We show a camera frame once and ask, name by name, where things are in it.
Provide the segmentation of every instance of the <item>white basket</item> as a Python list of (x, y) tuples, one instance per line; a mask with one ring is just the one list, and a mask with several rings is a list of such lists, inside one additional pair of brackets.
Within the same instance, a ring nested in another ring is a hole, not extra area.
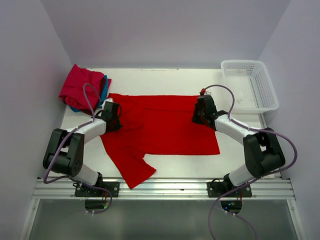
[[(253, 60), (227, 60), (221, 63), (224, 85), (235, 97), (233, 113), (261, 114), (279, 107), (274, 86), (265, 64)], [(231, 106), (232, 97), (228, 94)]]

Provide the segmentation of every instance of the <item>white wall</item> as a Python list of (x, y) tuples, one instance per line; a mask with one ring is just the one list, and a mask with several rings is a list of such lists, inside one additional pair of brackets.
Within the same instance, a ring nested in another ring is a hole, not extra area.
[[(290, 177), (308, 239), (320, 234), (320, 1), (292, 0), (263, 50), (280, 107), (267, 124), (288, 135), (298, 149)], [(283, 144), (287, 156), (292, 150)]]
[(0, 4), (0, 239), (18, 239), (71, 68), (39, 0)]
[(220, 68), (258, 59), (290, 0), (41, 0), (73, 63)]

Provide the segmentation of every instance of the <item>folded clothing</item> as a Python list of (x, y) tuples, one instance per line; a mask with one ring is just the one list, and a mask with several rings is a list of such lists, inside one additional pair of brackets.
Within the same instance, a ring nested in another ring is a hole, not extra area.
[(143, 157), (216, 155), (215, 131), (192, 122), (197, 96), (109, 94), (122, 106), (123, 127), (101, 136), (103, 146), (130, 189), (156, 170)]
[[(85, 83), (89, 83), (100, 94), (102, 79), (104, 79), (102, 72), (90, 71), (86, 68), (80, 68), (75, 64), (65, 79), (59, 97), (68, 106), (79, 110), (89, 110), (90, 107), (85, 99), (83, 86)], [(90, 86), (85, 88), (85, 92), (91, 106), (95, 110), (99, 97)]]
[[(104, 75), (104, 78), (101, 80), (100, 91), (99, 91), (101, 101), (99, 100), (99, 102), (98, 102), (98, 105), (97, 105), (98, 109), (102, 107), (102, 104), (104, 103), (104, 100), (107, 98), (108, 89), (110, 87), (111, 81), (112, 81), (112, 79), (108, 79), (107, 75)], [(76, 109), (76, 108), (74, 108), (72, 106), (69, 106), (69, 107), (75, 113), (84, 112), (84, 113), (89, 114), (89, 115), (92, 114), (91, 111), (88, 110), (88, 109)]]

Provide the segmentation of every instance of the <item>white tabletop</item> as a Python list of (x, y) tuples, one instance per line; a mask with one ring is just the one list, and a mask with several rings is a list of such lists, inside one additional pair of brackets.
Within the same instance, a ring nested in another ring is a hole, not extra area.
[[(112, 79), (109, 93), (122, 95), (198, 95), (199, 91), (208, 85), (223, 84), (220, 69), (95, 68), (92, 70), (102, 72)], [(208, 91), (212, 92), (217, 110), (229, 110), (226, 90), (214, 87)], [(252, 127), (262, 127), (258, 115), (237, 114), (233, 117)], [(89, 119), (88, 115), (82, 112), (74, 113), (67, 107), (61, 128), (76, 127)], [(244, 164), (244, 149), (241, 144), (219, 132), (216, 133), (216, 138), (221, 152), (219, 155), (145, 155), (144, 160), (156, 169), (152, 178), (222, 178)], [(102, 173), (104, 177), (121, 177), (106, 153), (100, 137), (85, 145), (83, 162)]]

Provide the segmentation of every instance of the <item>red t-shirt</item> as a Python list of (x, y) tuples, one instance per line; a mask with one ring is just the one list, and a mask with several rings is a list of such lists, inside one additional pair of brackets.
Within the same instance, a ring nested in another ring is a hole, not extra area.
[(123, 127), (101, 136), (103, 146), (130, 189), (156, 170), (143, 157), (154, 155), (215, 155), (215, 131), (192, 122), (197, 96), (111, 93), (122, 106)]

